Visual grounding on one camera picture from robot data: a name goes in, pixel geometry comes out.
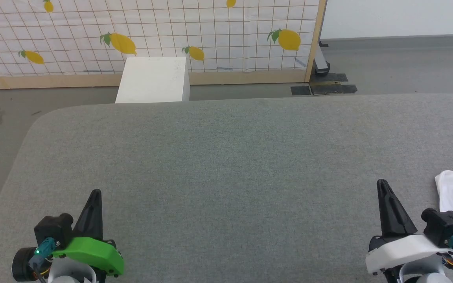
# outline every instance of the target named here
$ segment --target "grid patterned fabric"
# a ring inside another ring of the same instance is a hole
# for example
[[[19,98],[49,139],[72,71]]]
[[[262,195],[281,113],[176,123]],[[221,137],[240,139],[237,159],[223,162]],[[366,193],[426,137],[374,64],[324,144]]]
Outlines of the grid patterned fabric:
[[[307,68],[319,0],[0,0],[0,75],[123,71],[187,56],[191,72]]]

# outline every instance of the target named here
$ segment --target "gray tablecloth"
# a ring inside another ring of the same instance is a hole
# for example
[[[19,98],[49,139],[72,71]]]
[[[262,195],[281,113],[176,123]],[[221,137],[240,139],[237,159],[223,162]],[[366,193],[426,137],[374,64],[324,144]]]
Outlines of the gray tablecloth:
[[[383,282],[366,273],[387,179],[419,231],[453,170],[453,95],[115,104],[30,129],[0,196],[0,283],[45,215],[103,192],[109,282]]]

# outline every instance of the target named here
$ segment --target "wooden frame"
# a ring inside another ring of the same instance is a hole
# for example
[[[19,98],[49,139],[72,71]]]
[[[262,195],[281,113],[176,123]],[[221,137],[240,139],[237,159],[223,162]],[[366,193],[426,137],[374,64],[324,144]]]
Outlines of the wooden frame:
[[[319,44],[326,0],[319,1],[307,70],[276,70],[258,72],[191,72],[191,85],[308,83]],[[47,75],[32,77],[0,77],[0,89],[11,88],[74,88],[88,86],[119,86],[121,74],[112,75]]]

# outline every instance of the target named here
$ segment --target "yellow lemon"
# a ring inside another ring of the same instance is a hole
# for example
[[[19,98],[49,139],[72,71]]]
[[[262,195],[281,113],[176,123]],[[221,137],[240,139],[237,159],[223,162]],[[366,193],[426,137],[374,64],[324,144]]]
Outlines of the yellow lemon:
[[[105,35],[101,35],[99,39],[101,42],[104,40],[104,43],[108,46],[113,43],[113,47],[124,54],[136,54],[134,42],[123,34],[108,32]]]
[[[233,6],[235,6],[235,1],[236,0],[226,0],[226,6],[232,8]]]
[[[52,2],[50,2],[50,0],[43,0],[43,2],[45,2],[45,11],[49,12],[49,13],[52,13],[53,12],[53,4]]]
[[[27,57],[27,59],[29,59],[29,61],[31,61],[32,63],[45,64],[43,61],[43,57],[41,57],[41,55],[36,52],[22,50],[21,52],[18,53],[18,55],[24,58]]]
[[[194,47],[194,46],[188,46],[188,47],[183,47],[181,49],[181,52],[185,52],[186,54],[190,53],[190,57],[197,61],[203,61],[204,60],[204,52],[200,50],[200,48]]]
[[[268,34],[267,40],[269,40],[270,36],[272,36],[274,43],[277,39],[279,39],[279,45],[284,50],[298,51],[300,43],[302,42],[302,40],[300,40],[300,36],[292,30],[278,29],[276,31],[271,31]]]

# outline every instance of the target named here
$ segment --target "gray floor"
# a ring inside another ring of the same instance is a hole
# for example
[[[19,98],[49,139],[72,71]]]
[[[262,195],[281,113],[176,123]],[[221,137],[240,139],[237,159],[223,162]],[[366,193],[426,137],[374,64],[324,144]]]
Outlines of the gray floor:
[[[343,72],[351,84],[356,84],[356,94],[453,93],[453,48],[342,50],[325,52],[325,56],[332,72]],[[193,86],[190,99],[291,97],[289,87],[296,85],[305,84]],[[0,190],[27,130],[37,118],[69,106],[113,103],[116,91],[0,90]]]

